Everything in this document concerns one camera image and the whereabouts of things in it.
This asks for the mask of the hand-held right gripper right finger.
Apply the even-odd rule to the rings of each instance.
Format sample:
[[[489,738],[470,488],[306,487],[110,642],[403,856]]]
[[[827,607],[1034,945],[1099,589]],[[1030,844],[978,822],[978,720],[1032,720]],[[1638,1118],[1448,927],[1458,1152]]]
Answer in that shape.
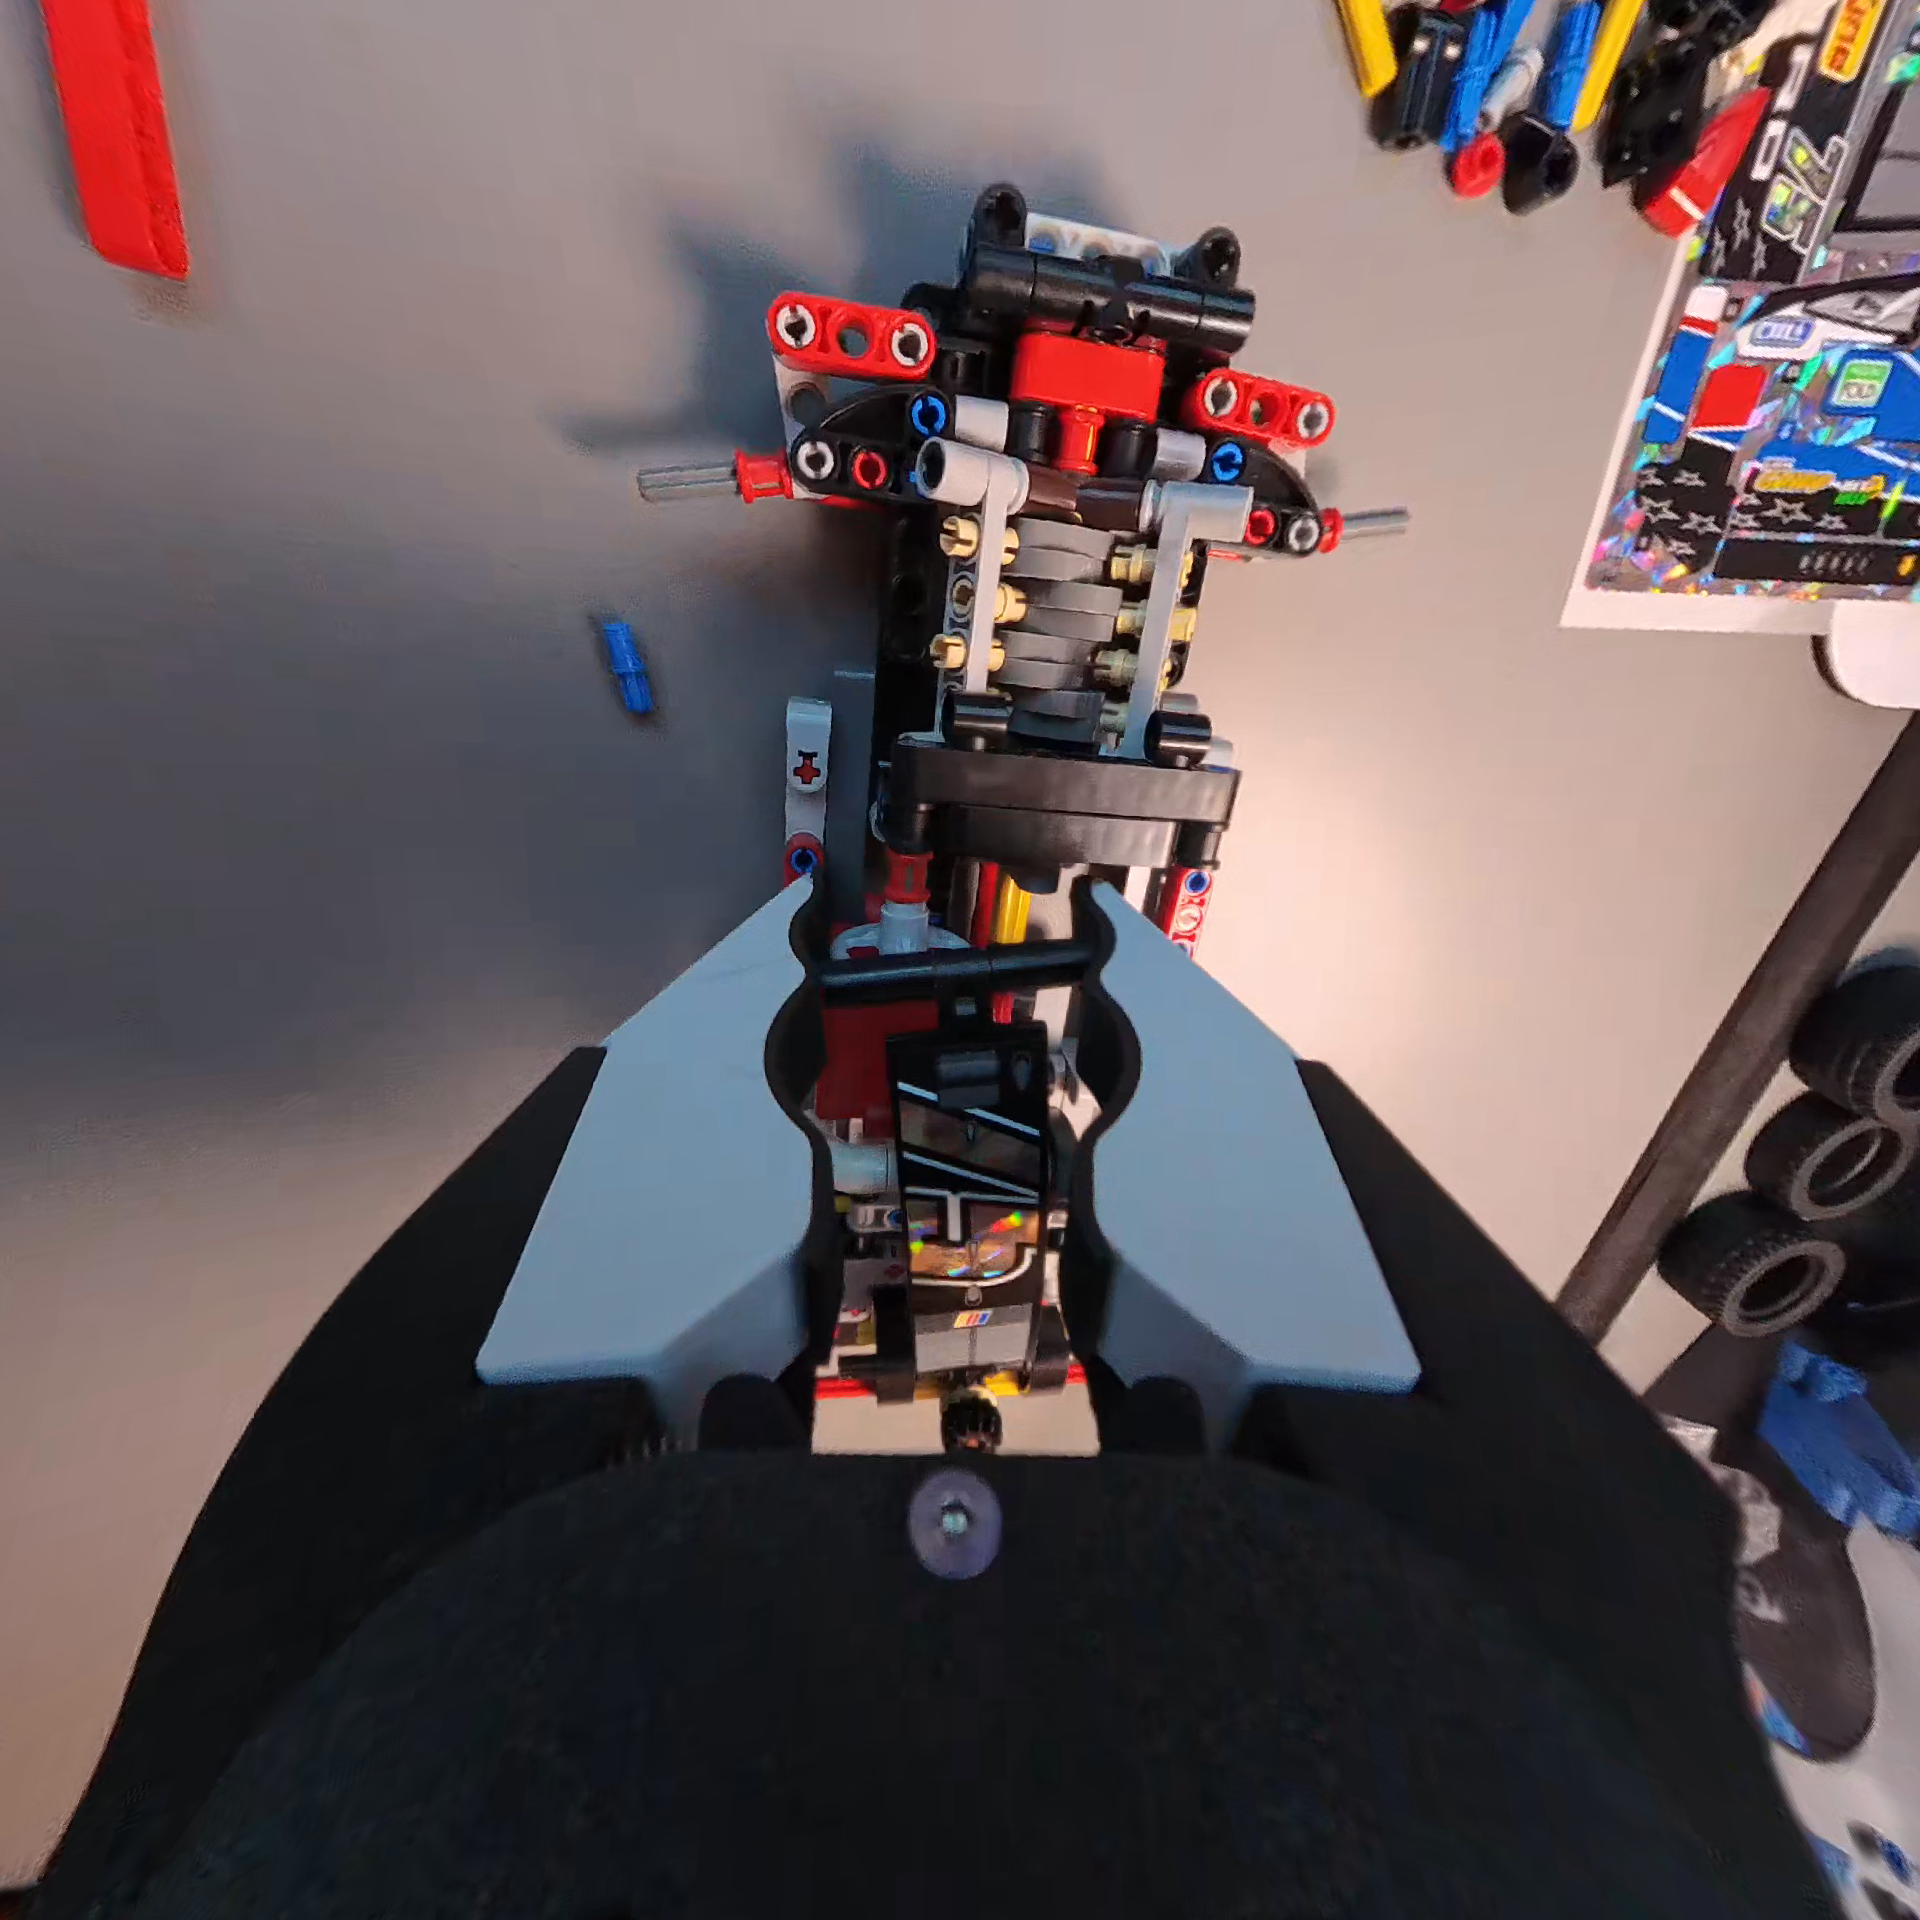
[[[1110,1394],[1167,1381],[1202,1428],[1266,1386],[1402,1398],[1422,1362],[1294,1048],[1104,879],[1088,949],[1066,1324]]]

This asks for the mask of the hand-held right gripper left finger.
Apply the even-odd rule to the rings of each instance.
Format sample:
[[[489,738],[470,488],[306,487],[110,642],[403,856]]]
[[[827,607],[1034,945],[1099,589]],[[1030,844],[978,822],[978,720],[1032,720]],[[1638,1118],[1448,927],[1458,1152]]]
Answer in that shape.
[[[639,1381],[664,1428],[712,1390],[776,1381],[808,1342],[818,1136],[769,1044],[808,985],[792,879],[610,1030],[475,1356],[483,1385]]]

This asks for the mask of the partly built lego car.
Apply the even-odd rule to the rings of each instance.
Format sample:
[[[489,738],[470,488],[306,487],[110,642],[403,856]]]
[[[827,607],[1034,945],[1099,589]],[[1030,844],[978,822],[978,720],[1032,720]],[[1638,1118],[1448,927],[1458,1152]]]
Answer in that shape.
[[[834,893],[823,1071],[847,1280],[821,1400],[941,1409],[975,1468],[1093,1375],[1066,1324],[1075,1065],[1104,879],[1191,960],[1242,769],[1189,690],[1221,561],[1350,529],[1301,456],[1334,397],[1253,374],[1235,230],[1187,247],[985,186],[950,280],[766,308],[781,442],[640,468],[640,497],[887,528],[877,663],[785,718],[785,876]]]

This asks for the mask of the long red lego beam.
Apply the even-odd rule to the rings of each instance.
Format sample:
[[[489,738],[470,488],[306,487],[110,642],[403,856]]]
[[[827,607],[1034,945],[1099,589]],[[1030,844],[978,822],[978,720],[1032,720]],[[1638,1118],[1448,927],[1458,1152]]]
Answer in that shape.
[[[191,252],[149,2],[40,2],[66,154],[93,249],[189,280]]]

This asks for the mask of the pile of mixed lego pieces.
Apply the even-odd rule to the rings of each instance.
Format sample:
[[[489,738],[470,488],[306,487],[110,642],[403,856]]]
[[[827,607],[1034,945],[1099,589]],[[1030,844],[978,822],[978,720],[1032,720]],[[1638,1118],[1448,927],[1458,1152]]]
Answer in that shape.
[[[1462,200],[1513,216],[1568,196],[1590,161],[1645,224],[1712,212],[1769,104],[1744,48],[1769,2],[1336,2],[1367,130],[1433,153]]]

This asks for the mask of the colourful sticker sheet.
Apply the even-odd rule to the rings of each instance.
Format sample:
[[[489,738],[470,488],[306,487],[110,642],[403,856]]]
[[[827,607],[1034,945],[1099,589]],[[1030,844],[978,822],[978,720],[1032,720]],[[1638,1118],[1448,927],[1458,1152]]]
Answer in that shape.
[[[1650,4],[1601,118],[1677,241],[1565,623],[1917,600],[1917,2]]]

